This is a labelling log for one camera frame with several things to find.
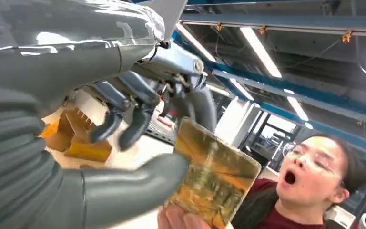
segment yellow clip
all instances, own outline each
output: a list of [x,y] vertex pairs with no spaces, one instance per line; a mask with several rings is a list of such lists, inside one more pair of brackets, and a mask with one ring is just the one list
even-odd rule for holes
[[217,31],[221,31],[222,23],[218,23],[215,28],[217,29]]
[[266,26],[262,26],[260,29],[259,29],[259,32],[261,35],[265,35],[266,34]]
[[350,42],[350,38],[351,38],[351,33],[352,33],[353,31],[352,30],[348,30],[346,33],[345,33],[345,35],[343,35],[343,37],[342,37],[342,41],[344,42],[344,43],[349,43]]

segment cable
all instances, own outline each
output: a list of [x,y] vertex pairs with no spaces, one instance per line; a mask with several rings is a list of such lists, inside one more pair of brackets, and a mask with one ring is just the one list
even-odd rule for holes
[[319,58],[322,56],[322,54],[324,54],[326,51],[328,51],[329,49],[331,49],[332,47],[334,47],[336,44],[338,44],[339,42],[341,42],[341,40],[337,40],[335,42],[333,42],[331,45],[329,45],[327,48],[325,48],[324,50],[322,50],[320,53],[318,53],[318,55],[314,56],[314,57],[311,57],[309,59],[306,59],[304,61],[301,61],[299,63],[296,63],[296,64],[293,64],[293,65],[289,65],[289,66],[285,66],[285,67],[281,67],[279,69],[283,69],[283,68],[294,68],[294,67],[297,67],[299,65],[302,65],[304,63],[307,63],[307,62],[310,62],[316,58]]
[[221,56],[218,54],[218,43],[220,41],[220,34],[217,32],[217,44],[215,45],[215,54],[217,54],[217,57],[220,58],[220,60],[224,61]]

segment open mouth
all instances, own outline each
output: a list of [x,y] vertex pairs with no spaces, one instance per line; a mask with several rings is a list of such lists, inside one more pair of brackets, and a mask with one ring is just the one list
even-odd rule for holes
[[296,181],[295,174],[291,171],[287,171],[284,177],[284,181],[290,185],[293,185]]

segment woman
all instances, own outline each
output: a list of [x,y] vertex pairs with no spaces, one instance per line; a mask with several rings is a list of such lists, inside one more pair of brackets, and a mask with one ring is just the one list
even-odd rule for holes
[[[366,169],[347,144],[314,135],[291,148],[278,182],[258,179],[232,220],[234,229],[325,229],[324,213],[366,182]],[[170,206],[159,229],[211,229],[200,217]]]

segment robotic finger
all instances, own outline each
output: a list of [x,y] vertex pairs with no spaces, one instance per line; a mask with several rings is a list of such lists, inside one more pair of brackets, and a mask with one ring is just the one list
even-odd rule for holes
[[119,127],[124,112],[129,107],[127,98],[119,92],[108,81],[101,81],[91,85],[106,101],[109,111],[107,112],[103,124],[93,129],[90,133],[92,143],[100,142],[108,138]]
[[137,73],[127,71],[120,75],[119,80],[137,97],[138,106],[134,109],[132,123],[119,138],[121,151],[125,151],[136,143],[148,128],[149,122],[160,97],[154,89]]

